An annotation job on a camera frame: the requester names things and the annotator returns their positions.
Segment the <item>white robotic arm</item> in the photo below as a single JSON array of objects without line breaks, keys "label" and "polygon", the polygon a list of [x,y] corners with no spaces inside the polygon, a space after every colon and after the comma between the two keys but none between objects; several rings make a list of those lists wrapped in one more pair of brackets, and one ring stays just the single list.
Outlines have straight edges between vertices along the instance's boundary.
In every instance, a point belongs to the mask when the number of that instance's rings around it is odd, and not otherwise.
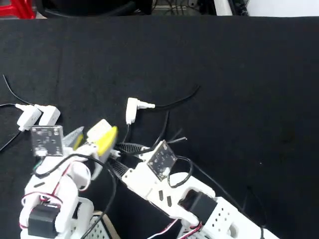
[{"label": "white robotic arm", "polygon": [[[142,162],[135,169],[128,168],[121,175],[122,181],[170,218],[181,219],[181,239],[278,239],[192,176],[182,185],[171,187],[167,176],[177,158],[165,141],[153,151],[138,155]],[[170,182],[174,185],[187,175],[172,174]]]},{"label": "white robotic arm", "polygon": [[[57,145],[54,152],[61,153],[59,142],[51,137],[55,133],[60,136],[57,128],[37,127],[34,130],[36,135],[41,136],[37,139],[35,154],[50,153],[52,142]],[[105,163],[116,141],[117,128],[109,128],[94,142],[77,148],[78,139],[83,138],[82,129],[75,130],[73,137],[66,136],[71,138],[69,142],[61,140],[64,144],[62,156],[46,156],[35,166],[21,201],[21,239],[80,239],[88,229],[93,203],[80,198],[78,191],[88,188],[91,180],[100,173],[101,166],[88,164],[85,156]],[[77,218],[76,230],[71,228],[74,214]]]}]

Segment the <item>white connector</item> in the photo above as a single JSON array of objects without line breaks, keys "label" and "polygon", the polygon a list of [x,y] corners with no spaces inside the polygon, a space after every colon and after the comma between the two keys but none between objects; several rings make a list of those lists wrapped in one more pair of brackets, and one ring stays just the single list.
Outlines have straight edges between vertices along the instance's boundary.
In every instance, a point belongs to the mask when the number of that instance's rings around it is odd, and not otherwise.
[{"label": "white connector", "polygon": [[136,98],[128,98],[128,104],[126,106],[126,124],[132,124],[135,122],[137,110],[139,109],[153,109],[154,104],[139,101]]},{"label": "white connector", "polygon": [[39,121],[41,126],[52,126],[55,125],[58,118],[60,117],[61,112],[55,106],[40,106],[34,105],[39,110],[43,112],[43,115]]},{"label": "white connector", "polygon": [[35,106],[15,104],[15,107],[23,111],[17,121],[20,131],[29,130],[41,116],[41,111]]}]

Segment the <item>black cable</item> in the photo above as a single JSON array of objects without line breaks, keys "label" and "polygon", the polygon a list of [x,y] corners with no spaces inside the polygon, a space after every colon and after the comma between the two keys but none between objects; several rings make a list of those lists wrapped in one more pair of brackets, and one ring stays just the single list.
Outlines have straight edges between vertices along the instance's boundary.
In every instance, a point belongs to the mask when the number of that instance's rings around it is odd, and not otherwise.
[{"label": "black cable", "polygon": [[15,104],[2,104],[2,105],[0,105],[0,108],[1,107],[15,107]]},{"label": "black cable", "polygon": [[[210,181],[212,181],[231,201],[232,203],[236,206],[236,208],[238,209],[238,211],[244,215],[245,217],[247,217],[249,220],[251,220],[251,218],[244,212],[243,208],[239,205],[239,203],[216,181],[214,180],[212,177],[210,177],[204,170],[202,170],[196,163],[193,162],[193,165],[202,173],[204,174]],[[261,230],[261,237],[260,239],[265,239],[264,238],[264,227],[263,226],[259,226],[260,230]]]},{"label": "black cable", "polygon": [[192,98],[197,93],[199,88],[200,88],[200,86],[197,85],[196,88],[194,89],[194,91],[191,94],[189,94],[188,96],[185,96],[185,97],[183,97],[183,98],[181,98],[179,100],[176,100],[176,101],[174,101],[172,103],[168,103],[166,105],[155,105],[155,108],[167,108],[167,107],[171,107],[173,105],[176,105],[178,103],[182,103],[184,101],[187,101],[188,99]]},{"label": "black cable", "polygon": [[178,12],[178,5],[177,5],[177,0],[175,0],[175,9],[176,9],[176,14],[179,15],[179,12]]},{"label": "black cable", "polygon": [[[177,155],[177,158],[185,158],[184,156]],[[212,177],[210,177],[204,170],[202,170],[196,163],[193,162],[193,165],[202,173],[204,174],[210,181],[212,181],[231,201],[232,203],[243,213],[242,207],[239,205],[239,203],[236,202],[236,200]]]},{"label": "black cable", "polygon": [[183,6],[183,3],[184,3],[185,0],[182,0],[180,1],[180,4],[179,4],[179,7],[180,7],[180,10],[181,10],[181,14],[184,16],[184,6]]},{"label": "black cable", "polygon": [[32,103],[30,103],[30,102],[28,102],[28,101],[25,101],[24,99],[20,98],[19,96],[17,96],[17,95],[13,92],[13,90],[11,89],[11,87],[10,87],[10,85],[9,85],[9,83],[8,83],[8,80],[6,79],[6,77],[5,77],[4,74],[2,75],[2,77],[3,77],[3,79],[4,79],[4,82],[5,82],[6,86],[8,87],[9,91],[11,92],[11,94],[13,94],[14,97],[16,97],[18,100],[20,100],[20,101],[26,103],[27,105],[32,105],[32,106],[34,105],[34,104],[32,104]]},{"label": "black cable", "polygon": [[236,15],[237,15],[237,12],[236,12],[235,5],[234,5],[233,0],[228,0],[228,3],[229,3],[229,7],[230,7],[230,10],[231,10],[232,14],[233,14],[234,16],[236,16]]},{"label": "black cable", "polygon": [[124,136],[124,138],[122,140],[122,143],[125,143],[125,141],[127,140],[128,135],[130,134],[130,125],[127,124],[127,126],[128,126],[128,128],[127,128],[126,134],[125,134],[125,136]]},{"label": "black cable", "polygon": [[158,144],[163,139],[164,134],[165,134],[166,129],[167,129],[167,125],[168,125],[168,118],[169,118],[169,111],[166,112],[163,128],[161,129],[161,132],[153,145]]},{"label": "black cable", "polygon": [[14,141],[14,139],[17,138],[20,133],[21,133],[21,131],[18,131],[18,133],[17,133],[15,136],[13,136],[4,146],[2,146],[2,147],[0,148],[0,153],[1,153],[12,141]]},{"label": "black cable", "polygon": [[55,165],[53,168],[51,168],[49,171],[46,171],[45,173],[37,173],[36,170],[38,169],[39,165],[34,167],[33,169],[33,174],[38,177],[38,178],[45,178],[47,176],[49,176],[52,172],[54,172],[55,170],[57,170],[66,160],[68,160],[71,157],[74,156],[78,156],[78,157],[82,157],[82,158],[87,158],[90,159],[98,164],[100,164],[102,167],[104,166],[104,163],[102,163],[101,161],[97,160],[96,158],[93,158],[91,156],[88,155],[84,155],[84,154],[80,154],[80,153],[72,153],[69,156],[63,158],[57,165]]},{"label": "black cable", "polygon": [[169,0],[165,0],[167,2],[167,4],[169,5],[169,11],[171,12],[172,15],[175,15],[174,11],[173,11],[173,6],[171,4],[171,2]]},{"label": "black cable", "polygon": [[184,160],[184,161],[187,161],[189,163],[189,172],[188,172],[188,175],[182,181],[180,181],[179,183],[176,183],[175,185],[170,184],[170,173],[169,173],[167,176],[167,182],[171,188],[177,188],[177,187],[183,185],[184,183],[186,183],[188,181],[188,179],[193,174],[193,169],[194,169],[193,162],[189,158],[179,158],[179,157],[177,157],[177,158]]},{"label": "black cable", "polygon": [[154,6],[153,6],[153,8],[152,8],[152,12],[153,12],[153,11],[154,11],[154,9],[157,7],[158,2],[159,2],[159,0],[156,0],[156,1],[155,1]]},{"label": "black cable", "polygon": [[84,239],[93,229],[94,227],[97,225],[97,223],[103,218],[103,216],[108,212],[108,210],[110,209],[110,206],[112,204],[112,202],[114,201],[115,195],[116,195],[116,178],[114,176],[114,172],[112,167],[109,165],[109,163],[106,163],[106,169],[108,170],[110,176],[112,177],[112,184],[113,184],[113,191],[112,191],[112,195],[110,197],[110,200],[108,202],[108,204],[106,205],[105,210],[100,214],[100,216],[97,218],[97,220],[95,221],[95,223],[93,223],[89,229],[86,231],[86,233],[81,237],[81,239]]},{"label": "black cable", "polygon": [[40,164],[38,164],[38,166],[36,166],[33,169],[33,173],[36,177],[38,178],[43,178],[43,177],[47,177],[48,175],[50,175],[50,173],[54,172],[56,169],[58,169],[66,160],[68,160],[71,157],[74,156],[78,156],[78,157],[83,157],[83,158],[87,158],[90,160],[93,160],[94,162],[100,164],[102,167],[106,167],[106,169],[108,170],[110,176],[112,177],[112,184],[113,184],[113,191],[112,191],[112,195],[110,197],[110,200],[105,208],[105,210],[101,213],[101,215],[97,218],[96,222],[93,223],[89,229],[86,231],[86,233],[81,237],[81,239],[84,239],[91,231],[92,229],[96,226],[96,224],[103,218],[103,216],[108,212],[108,210],[110,209],[110,206],[112,204],[112,202],[114,201],[115,195],[116,195],[116,178],[113,172],[112,167],[108,164],[108,163],[102,163],[101,161],[97,160],[96,158],[93,158],[91,156],[88,155],[84,155],[84,154],[79,154],[79,153],[73,153],[70,154],[69,156],[65,157],[61,162],[59,162],[56,166],[54,166],[52,169],[50,169],[49,171],[42,173],[42,174],[38,174],[36,173],[37,168],[39,167]]}]

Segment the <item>cable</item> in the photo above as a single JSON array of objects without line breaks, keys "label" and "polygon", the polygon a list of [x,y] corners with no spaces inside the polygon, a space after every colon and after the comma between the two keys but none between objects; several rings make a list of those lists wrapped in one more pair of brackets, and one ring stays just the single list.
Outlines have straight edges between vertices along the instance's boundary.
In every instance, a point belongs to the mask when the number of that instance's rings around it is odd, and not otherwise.
[{"label": "cable", "polygon": [[202,223],[199,223],[199,225],[195,229],[193,229],[190,232],[186,233],[185,235],[179,237],[178,239],[186,239],[186,238],[188,238],[189,236],[191,236],[194,233],[196,233],[197,231],[199,231],[199,229],[201,229],[201,227],[202,227]]},{"label": "cable", "polygon": [[114,176],[114,172],[112,170],[112,167],[106,163],[106,169],[108,170],[110,176],[112,177],[112,184],[113,184],[113,191],[110,197],[110,200],[108,202],[108,204],[106,205],[105,210],[100,214],[100,216],[97,218],[97,220],[95,221],[95,223],[93,223],[89,229],[86,231],[86,233],[81,237],[81,239],[84,239],[93,229],[94,227],[97,225],[97,223],[103,218],[103,216],[108,212],[112,202],[114,201],[115,195],[116,195],[116,179]]},{"label": "cable", "polygon": [[187,140],[187,138],[186,138],[186,137],[181,137],[181,138],[177,138],[177,139],[168,141],[167,143],[168,143],[168,144],[179,143],[179,142],[182,142],[182,141],[184,141],[184,140]]},{"label": "cable", "polygon": [[152,11],[151,11],[151,12],[153,12],[153,11],[154,11],[154,9],[157,7],[157,5],[158,5],[158,1],[159,1],[159,0],[155,0],[154,6],[153,6],[153,8],[152,8]]},{"label": "cable", "polygon": [[177,5],[177,0],[175,0],[175,9],[176,9],[176,14],[179,15],[178,13],[178,5]]},{"label": "cable", "polygon": [[210,177],[204,170],[202,170],[196,163],[193,162],[193,165],[202,173],[204,174],[210,181],[212,181],[231,201],[232,203],[240,210],[241,213],[244,214],[244,211],[242,207],[239,205],[239,203],[236,202],[236,200],[212,177]]},{"label": "cable", "polygon": [[25,101],[24,99],[22,99],[22,98],[20,98],[19,96],[17,96],[17,95],[13,92],[13,90],[11,89],[11,87],[10,87],[10,85],[9,85],[9,83],[8,83],[8,80],[6,79],[6,77],[5,77],[4,74],[2,75],[2,77],[3,77],[3,79],[4,79],[4,82],[5,82],[6,86],[8,87],[9,91],[11,92],[11,94],[13,94],[14,97],[16,97],[18,100],[20,100],[20,101],[26,103],[27,105],[32,105],[32,106],[33,106],[32,103],[30,103],[30,102],[28,102],[28,101]]},{"label": "cable", "polygon": [[175,185],[170,184],[170,173],[169,173],[167,176],[167,182],[171,188],[177,188],[177,187],[183,185],[184,183],[186,183],[188,181],[188,179],[193,174],[193,162],[189,158],[178,158],[178,159],[182,159],[182,160],[187,161],[189,163],[189,172],[188,172],[188,175],[183,180],[181,180],[179,183],[176,183]]},{"label": "cable", "polygon": [[161,129],[161,132],[153,145],[158,144],[163,139],[164,134],[165,134],[166,129],[167,129],[168,118],[169,118],[169,111],[166,112],[166,117],[165,117],[163,128]]},{"label": "cable", "polygon": [[125,134],[125,136],[124,136],[124,138],[123,138],[123,140],[122,140],[122,143],[125,143],[125,141],[126,141],[128,135],[130,134],[130,125],[127,124],[127,126],[128,126],[128,129],[127,129],[126,134]]},{"label": "cable", "polygon": [[171,12],[172,15],[175,15],[174,11],[173,11],[173,6],[171,4],[171,2],[169,0],[165,0],[167,2],[167,4],[169,5],[169,11]]},{"label": "cable", "polygon": [[74,157],[74,156],[87,158],[87,159],[90,159],[90,160],[100,164],[102,167],[104,166],[104,163],[102,163],[101,161],[97,160],[96,158],[93,158],[93,157],[88,156],[88,155],[80,154],[80,153],[72,153],[69,156],[67,156],[64,159],[62,159],[57,165],[55,165],[52,169],[50,169],[49,171],[46,171],[45,173],[37,173],[36,172],[36,170],[38,169],[39,165],[37,167],[34,167],[33,174],[36,177],[38,177],[38,178],[45,178],[45,177],[49,176],[52,172],[57,170],[65,161],[67,161],[69,158]]},{"label": "cable", "polygon": [[152,239],[154,237],[157,237],[157,236],[160,236],[160,235],[163,235],[165,234],[169,229],[171,229],[171,227],[178,221],[178,219],[175,219],[174,221],[172,221],[163,231],[161,231],[160,233],[156,233],[154,234],[153,236],[150,236],[149,238],[147,239]]},{"label": "cable", "polygon": [[[245,211],[243,210],[243,208],[239,205],[239,203],[218,183],[216,182],[216,180],[214,180],[212,177],[210,177],[204,170],[202,170],[196,163],[193,162],[193,165],[202,173],[204,174],[210,181],[212,181],[231,201],[232,203],[237,207],[238,211],[243,214],[245,217],[247,217],[249,220],[251,220],[251,218],[247,215],[247,213],[245,213]],[[260,230],[261,230],[261,237],[260,239],[264,239],[264,225],[259,226]]]},{"label": "cable", "polygon": [[2,146],[2,147],[0,148],[0,153],[1,153],[12,141],[14,141],[14,139],[17,138],[20,133],[21,133],[21,131],[18,131],[18,133],[17,133],[15,136],[13,136],[4,146]]},{"label": "cable", "polygon": [[0,108],[1,107],[15,107],[15,104],[2,104],[0,105]]},{"label": "cable", "polygon": [[179,134],[182,133],[182,131],[183,131],[183,129],[180,128],[180,129],[176,132],[176,134],[174,134],[174,136],[173,136],[169,141],[175,140],[175,139],[177,138],[177,136],[179,136]]},{"label": "cable", "polygon": [[196,88],[194,89],[194,91],[191,93],[191,94],[189,94],[188,96],[185,96],[185,97],[183,97],[183,98],[181,98],[181,99],[179,99],[179,100],[176,100],[176,101],[174,101],[174,102],[172,102],[172,103],[168,103],[168,104],[166,104],[166,105],[155,105],[155,108],[167,108],[167,107],[171,107],[171,106],[173,106],[173,105],[176,105],[176,104],[178,104],[178,103],[182,103],[182,102],[184,102],[184,101],[187,101],[188,99],[190,99],[190,98],[192,98],[196,93],[197,93],[197,91],[199,90],[199,88],[200,88],[200,86],[199,85],[197,85],[196,86]]}]

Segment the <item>black cloth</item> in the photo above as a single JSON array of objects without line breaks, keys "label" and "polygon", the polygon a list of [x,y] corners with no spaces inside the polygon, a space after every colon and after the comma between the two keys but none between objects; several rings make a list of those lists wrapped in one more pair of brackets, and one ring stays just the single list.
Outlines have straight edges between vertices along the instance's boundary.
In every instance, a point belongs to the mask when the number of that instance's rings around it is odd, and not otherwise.
[{"label": "black cloth", "polygon": [[[316,238],[318,29],[319,18],[1,21],[0,73],[19,96],[56,105],[65,134],[105,118],[118,125],[119,139],[127,97],[162,105],[200,84],[193,99],[170,112],[166,138],[180,128],[188,138],[173,147],[176,153],[198,163],[240,204],[252,187],[267,228],[279,238]],[[0,81],[0,104],[15,102]],[[1,144],[17,132],[19,114],[0,109]],[[131,142],[152,145],[164,118],[163,111],[140,111]],[[24,132],[0,153],[1,238],[19,237],[20,200],[34,165],[29,136]],[[194,176],[222,195],[198,171]],[[104,208],[111,194],[106,172],[87,194],[96,209]],[[247,211],[261,221],[260,207],[248,198]],[[124,239],[146,238],[171,221],[124,186],[109,216]]]}]

